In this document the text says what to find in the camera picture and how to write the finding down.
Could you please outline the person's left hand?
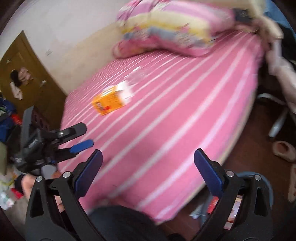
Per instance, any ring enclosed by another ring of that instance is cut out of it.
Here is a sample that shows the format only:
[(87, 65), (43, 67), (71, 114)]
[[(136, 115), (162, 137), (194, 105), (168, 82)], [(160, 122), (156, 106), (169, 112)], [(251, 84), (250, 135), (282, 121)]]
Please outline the person's left hand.
[[(32, 192), (32, 188), (34, 186), (35, 180), (36, 180), (36, 176), (31, 175), (31, 174), (26, 174), (21, 181), (21, 187), (23, 190), (23, 194), (26, 197), (27, 200), (29, 200), (31, 192)], [(56, 200), (56, 204), (58, 206), (59, 212), (63, 212), (65, 210), (63, 204), (62, 204), (62, 200), (60, 198), (60, 196), (55, 196), (55, 200)]]

